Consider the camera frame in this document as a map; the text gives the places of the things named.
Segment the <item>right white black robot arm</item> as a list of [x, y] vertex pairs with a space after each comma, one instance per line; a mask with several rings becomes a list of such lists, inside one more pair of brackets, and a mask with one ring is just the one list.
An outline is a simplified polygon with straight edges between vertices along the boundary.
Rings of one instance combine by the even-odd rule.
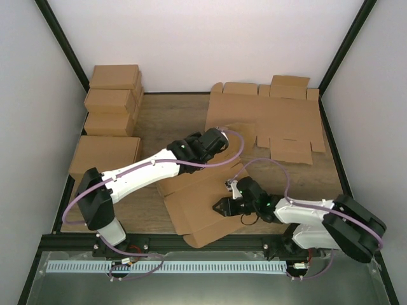
[[293, 233], [282, 240], [288, 255], [296, 256], [308, 248], [326, 248], [368, 263], [383, 247], [387, 226], [350, 196], [296, 201], [267, 193], [251, 177], [225, 184], [231, 196], [221, 198], [213, 211], [223, 217], [256, 214], [267, 223], [296, 224]]

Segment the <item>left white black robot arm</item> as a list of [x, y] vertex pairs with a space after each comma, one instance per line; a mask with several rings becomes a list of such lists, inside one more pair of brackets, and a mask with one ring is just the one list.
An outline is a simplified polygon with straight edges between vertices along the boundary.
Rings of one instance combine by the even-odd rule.
[[83, 194], [93, 186], [98, 188], [78, 200], [87, 228], [104, 238], [113, 255], [124, 256], [130, 249], [130, 241], [114, 214], [113, 205], [159, 180], [201, 170], [228, 145], [226, 134], [211, 128], [175, 140], [151, 157], [124, 168], [102, 173], [96, 168], [89, 169], [80, 182], [79, 193]]

